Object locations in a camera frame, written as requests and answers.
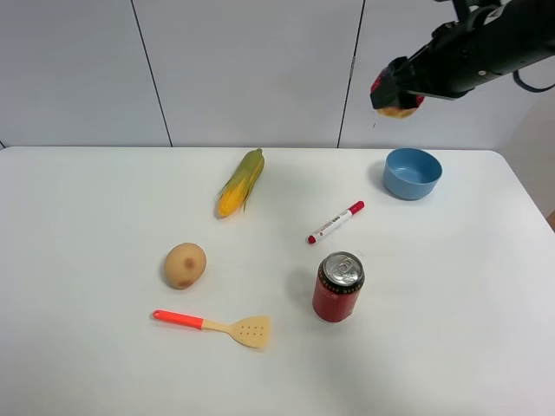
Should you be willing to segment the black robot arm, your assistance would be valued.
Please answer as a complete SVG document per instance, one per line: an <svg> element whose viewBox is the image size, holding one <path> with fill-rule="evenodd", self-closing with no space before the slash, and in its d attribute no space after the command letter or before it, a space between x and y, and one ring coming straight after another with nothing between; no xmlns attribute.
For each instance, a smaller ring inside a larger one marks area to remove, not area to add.
<svg viewBox="0 0 555 416"><path fill-rule="evenodd" d="M456 100L505 75L528 92L519 71L554 55L552 1L455 1L443 23L412 56L395 58L375 79L372 107L412 112L427 97Z"/></svg>

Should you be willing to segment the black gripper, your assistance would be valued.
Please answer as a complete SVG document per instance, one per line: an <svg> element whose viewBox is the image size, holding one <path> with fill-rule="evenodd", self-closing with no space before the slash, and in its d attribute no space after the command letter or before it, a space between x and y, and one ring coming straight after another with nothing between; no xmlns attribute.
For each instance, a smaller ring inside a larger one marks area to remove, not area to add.
<svg viewBox="0 0 555 416"><path fill-rule="evenodd" d="M417 108L417 95L458 99L507 74L507 24L501 19L439 27L410 58L396 57L370 89L374 109ZM391 74L407 74L407 92Z"/></svg>

